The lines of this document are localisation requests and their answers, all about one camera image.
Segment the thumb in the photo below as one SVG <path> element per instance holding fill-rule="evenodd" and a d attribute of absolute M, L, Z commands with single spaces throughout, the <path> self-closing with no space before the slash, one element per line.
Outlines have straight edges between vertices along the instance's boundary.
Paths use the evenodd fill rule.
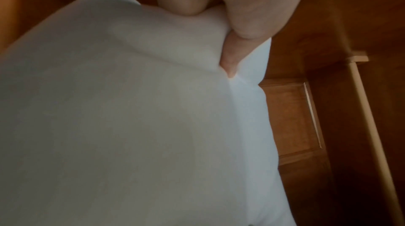
<path fill-rule="evenodd" d="M 232 30 L 225 38 L 222 46 L 219 65 L 227 72 L 229 78 L 233 78 L 238 70 L 238 64 L 243 58 L 266 40 L 266 38 L 242 38 Z"/>

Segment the white cloth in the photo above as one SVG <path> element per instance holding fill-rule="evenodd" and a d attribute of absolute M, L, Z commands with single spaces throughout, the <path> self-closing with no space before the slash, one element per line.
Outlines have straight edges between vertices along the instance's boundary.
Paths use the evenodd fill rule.
<path fill-rule="evenodd" d="M 291 226 L 263 79 L 228 79 L 223 8 L 78 0 L 0 65 L 0 220 L 13 226 Z"/>

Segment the wooden pole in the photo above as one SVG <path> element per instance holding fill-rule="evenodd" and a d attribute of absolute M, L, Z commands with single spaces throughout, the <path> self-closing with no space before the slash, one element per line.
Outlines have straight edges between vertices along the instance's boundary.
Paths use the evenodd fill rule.
<path fill-rule="evenodd" d="M 378 176 L 381 181 L 384 198 L 395 226 L 405 226 L 404 215 L 402 214 L 401 206 L 398 200 L 397 192 L 395 191 L 394 182 L 389 170 L 387 158 L 385 157 L 384 149 L 381 144 L 380 136 L 378 135 L 377 126 L 375 125 L 370 104 L 366 96 L 366 91 L 360 77 L 357 62 L 368 61 L 368 57 L 355 55 L 349 58 L 349 68 L 353 78 L 356 92 L 362 108 L 363 117 L 365 119 L 368 130 L 369 141 L 373 152 L 373 157 L 377 166 Z"/>

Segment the wooden furniture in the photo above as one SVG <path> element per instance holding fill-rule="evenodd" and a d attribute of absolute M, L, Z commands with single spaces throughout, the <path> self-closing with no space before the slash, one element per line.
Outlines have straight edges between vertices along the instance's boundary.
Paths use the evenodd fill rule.
<path fill-rule="evenodd" d="M 0 51 L 72 1 L 0 0 Z M 404 210 L 404 15 L 403 0 L 302 0 L 273 38 L 262 87 L 298 225 L 395 222 L 345 61 L 353 50 L 370 59 L 359 75 Z"/>

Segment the pillow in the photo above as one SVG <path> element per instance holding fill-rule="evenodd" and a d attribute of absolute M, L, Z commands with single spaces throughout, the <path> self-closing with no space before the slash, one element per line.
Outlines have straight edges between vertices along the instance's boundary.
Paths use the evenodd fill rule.
<path fill-rule="evenodd" d="M 78 0 L 0 65 L 5 225 L 295 225 L 277 170 L 266 41 L 228 79 L 223 8 Z"/>

